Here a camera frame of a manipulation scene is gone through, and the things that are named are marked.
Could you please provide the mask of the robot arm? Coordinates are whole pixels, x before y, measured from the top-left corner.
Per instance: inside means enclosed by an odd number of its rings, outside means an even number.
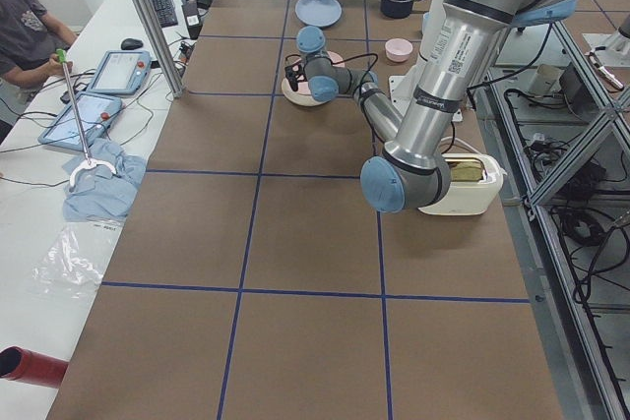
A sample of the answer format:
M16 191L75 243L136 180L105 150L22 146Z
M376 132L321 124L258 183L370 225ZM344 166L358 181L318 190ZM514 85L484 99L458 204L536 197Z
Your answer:
M323 32L302 28L296 39L312 96L330 101L350 94L382 152L360 172L365 200L380 212L434 205L447 194L451 171L439 143L478 74L491 39L507 28L568 18L577 0L443 0L445 19L409 105L400 113L370 73L333 65Z

